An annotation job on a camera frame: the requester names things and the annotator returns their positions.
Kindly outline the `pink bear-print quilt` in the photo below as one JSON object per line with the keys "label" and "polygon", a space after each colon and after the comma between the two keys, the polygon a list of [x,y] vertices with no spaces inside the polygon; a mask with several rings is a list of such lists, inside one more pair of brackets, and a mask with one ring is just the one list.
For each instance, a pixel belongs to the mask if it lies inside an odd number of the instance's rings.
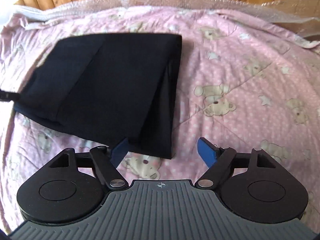
{"label": "pink bear-print quilt", "polygon": [[303,222],[319,232],[319,43],[235,10],[113,8],[1,29],[1,89],[18,91],[60,39],[99,33],[183,38],[173,124],[174,157],[147,159],[152,179],[206,171],[196,142],[239,152],[261,148],[306,188]]}

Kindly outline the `black garment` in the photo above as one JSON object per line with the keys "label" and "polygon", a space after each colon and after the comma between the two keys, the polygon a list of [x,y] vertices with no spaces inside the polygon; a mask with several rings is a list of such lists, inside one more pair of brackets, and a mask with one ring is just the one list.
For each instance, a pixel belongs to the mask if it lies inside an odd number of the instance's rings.
{"label": "black garment", "polygon": [[111,33],[60,40],[14,109],[42,126],[107,146],[172,158],[182,37]]}

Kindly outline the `clear bubble wrap sheet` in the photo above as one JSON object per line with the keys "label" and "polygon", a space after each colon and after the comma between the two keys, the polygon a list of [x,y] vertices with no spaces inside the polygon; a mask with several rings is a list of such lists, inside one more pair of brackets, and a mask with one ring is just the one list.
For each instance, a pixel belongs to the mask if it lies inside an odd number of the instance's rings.
{"label": "clear bubble wrap sheet", "polygon": [[8,20],[13,14],[22,14],[36,22],[43,22],[62,15],[148,5],[182,9],[238,10],[284,27],[309,41],[319,39],[319,0],[280,0],[263,4],[235,0],[79,0],[47,10],[11,5],[2,12],[2,16]]}

